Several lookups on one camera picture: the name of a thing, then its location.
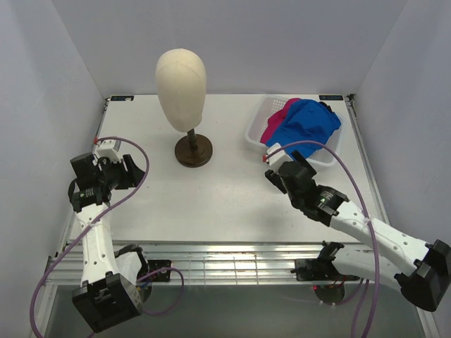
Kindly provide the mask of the blue cap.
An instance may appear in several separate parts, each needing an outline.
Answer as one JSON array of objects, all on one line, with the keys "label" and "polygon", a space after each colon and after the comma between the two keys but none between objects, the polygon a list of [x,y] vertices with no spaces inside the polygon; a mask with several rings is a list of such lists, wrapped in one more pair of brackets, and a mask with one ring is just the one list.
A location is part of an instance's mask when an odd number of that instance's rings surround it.
[{"label": "blue cap", "polygon": [[321,148],[319,144],[326,144],[340,126],[341,122],[330,106],[322,101],[300,99],[291,105],[286,118],[266,146],[271,147],[275,143],[285,146],[297,141],[315,141],[315,144],[298,144],[285,150],[288,154],[298,150],[303,157],[308,158]]}]

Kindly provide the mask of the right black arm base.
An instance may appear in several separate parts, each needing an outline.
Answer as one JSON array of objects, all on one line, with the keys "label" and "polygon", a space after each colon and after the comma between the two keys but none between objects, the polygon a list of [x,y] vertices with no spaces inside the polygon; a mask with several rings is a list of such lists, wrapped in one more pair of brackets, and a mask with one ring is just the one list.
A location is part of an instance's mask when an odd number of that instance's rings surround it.
[{"label": "right black arm base", "polygon": [[332,263],[324,263],[318,259],[296,259],[290,271],[297,281],[333,281],[340,273]]}]

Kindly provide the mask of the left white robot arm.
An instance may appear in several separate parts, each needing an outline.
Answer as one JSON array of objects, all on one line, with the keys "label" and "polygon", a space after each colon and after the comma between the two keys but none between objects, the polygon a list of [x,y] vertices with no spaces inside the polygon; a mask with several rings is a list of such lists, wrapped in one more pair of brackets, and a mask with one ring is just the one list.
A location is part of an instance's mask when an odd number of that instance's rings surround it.
[{"label": "left white robot arm", "polygon": [[145,172],[129,154],[83,154],[70,164],[76,177],[68,197],[83,233],[82,277],[72,302],[92,331],[100,333],[142,314],[144,294],[136,284],[148,276],[149,264],[136,244],[114,250],[109,213],[112,191],[137,188]]}]

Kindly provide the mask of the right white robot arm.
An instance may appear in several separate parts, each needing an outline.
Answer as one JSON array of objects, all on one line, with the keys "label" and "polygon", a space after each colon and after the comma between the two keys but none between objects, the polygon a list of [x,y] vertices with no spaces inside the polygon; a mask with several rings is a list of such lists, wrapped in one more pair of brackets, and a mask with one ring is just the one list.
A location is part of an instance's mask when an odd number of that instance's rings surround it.
[{"label": "right white robot arm", "polygon": [[276,144],[264,161],[266,179],[287,194],[293,208],[308,219],[343,232],[372,249],[372,253],[323,245],[316,268],[327,280],[353,276],[372,279],[397,289],[406,300],[425,311],[438,309],[450,287],[450,245],[411,237],[378,218],[371,218],[338,190],[316,184],[316,171],[296,151],[293,156]]}]

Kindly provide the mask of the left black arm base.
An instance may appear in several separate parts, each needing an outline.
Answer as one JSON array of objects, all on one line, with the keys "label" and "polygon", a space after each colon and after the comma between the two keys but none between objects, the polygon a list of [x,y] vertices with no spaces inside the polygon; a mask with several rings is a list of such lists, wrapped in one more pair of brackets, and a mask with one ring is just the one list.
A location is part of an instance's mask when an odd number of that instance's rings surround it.
[{"label": "left black arm base", "polygon": [[[137,283],[144,284],[146,282],[169,282],[171,279],[171,272],[168,268],[172,267],[171,260],[155,260],[151,259],[147,261],[148,268],[143,273],[139,273]],[[147,277],[147,274],[152,273],[154,271],[159,271],[151,276]]]}]

